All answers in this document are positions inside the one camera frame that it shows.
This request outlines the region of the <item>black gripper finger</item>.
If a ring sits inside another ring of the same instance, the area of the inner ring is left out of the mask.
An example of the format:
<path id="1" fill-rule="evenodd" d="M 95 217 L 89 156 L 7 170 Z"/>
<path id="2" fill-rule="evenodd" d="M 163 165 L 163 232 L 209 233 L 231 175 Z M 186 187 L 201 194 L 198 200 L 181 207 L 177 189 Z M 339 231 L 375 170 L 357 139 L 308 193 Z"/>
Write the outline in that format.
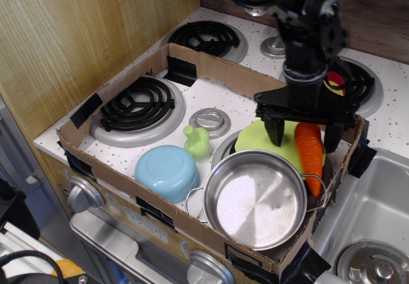
<path id="1" fill-rule="evenodd" d="M 284 120 L 267 117 L 264 119 L 264 124 L 270 141 L 275 146 L 281 146 L 284 137 Z"/>
<path id="2" fill-rule="evenodd" d="M 335 152 L 343 136 L 343 126 L 327 125 L 325 128 L 324 147 L 327 154 Z"/>

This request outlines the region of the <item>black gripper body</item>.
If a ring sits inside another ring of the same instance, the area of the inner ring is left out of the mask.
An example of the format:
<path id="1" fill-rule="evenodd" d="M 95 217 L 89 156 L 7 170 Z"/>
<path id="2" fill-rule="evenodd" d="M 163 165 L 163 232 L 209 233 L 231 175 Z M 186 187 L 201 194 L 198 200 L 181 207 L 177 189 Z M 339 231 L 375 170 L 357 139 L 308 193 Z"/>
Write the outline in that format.
<path id="1" fill-rule="evenodd" d="M 290 77 L 280 75 L 286 86 L 257 92 L 256 116 L 267 129 L 283 129 L 286 121 L 314 123 L 341 129 L 354 128 L 359 105 L 330 91 L 325 76 Z"/>

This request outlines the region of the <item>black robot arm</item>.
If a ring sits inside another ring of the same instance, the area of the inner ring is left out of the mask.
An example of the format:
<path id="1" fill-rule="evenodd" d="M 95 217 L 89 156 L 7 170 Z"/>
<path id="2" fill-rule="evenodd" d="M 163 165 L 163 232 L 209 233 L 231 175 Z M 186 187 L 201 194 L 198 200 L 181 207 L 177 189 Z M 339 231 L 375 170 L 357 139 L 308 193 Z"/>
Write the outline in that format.
<path id="1" fill-rule="evenodd" d="M 286 121 L 325 126 L 324 147 L 336 150 L 343 133 L 355 126 L 359 105 L 325 85 L 328 67 L 337 62 L 348 32 L 341 27 L 336 0 L 232 0 L 276 20 L 284 42 L 286 85 L 254 95 L 256 115 L 276 146 Z"/>

